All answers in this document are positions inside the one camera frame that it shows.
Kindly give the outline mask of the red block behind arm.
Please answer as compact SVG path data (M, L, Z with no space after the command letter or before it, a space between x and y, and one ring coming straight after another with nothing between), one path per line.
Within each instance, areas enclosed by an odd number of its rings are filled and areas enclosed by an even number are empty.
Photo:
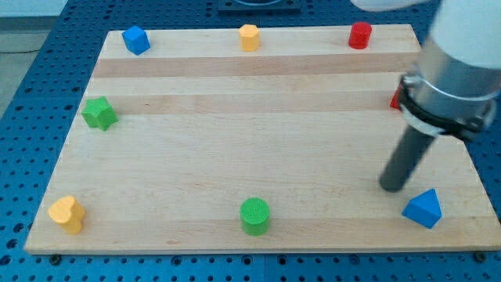
M396 109L396 110L400 110L400 103L399 103L400 92L401 92L401 88L397 87L394 95L392 96L391 102L390 102L390 107L393 109Z

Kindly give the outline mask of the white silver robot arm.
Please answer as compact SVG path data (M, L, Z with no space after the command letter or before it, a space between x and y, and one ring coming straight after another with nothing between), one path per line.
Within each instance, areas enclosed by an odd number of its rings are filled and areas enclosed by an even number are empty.
M399 104L428 136L472 139L490 126L500 94L500 0L441 0Z

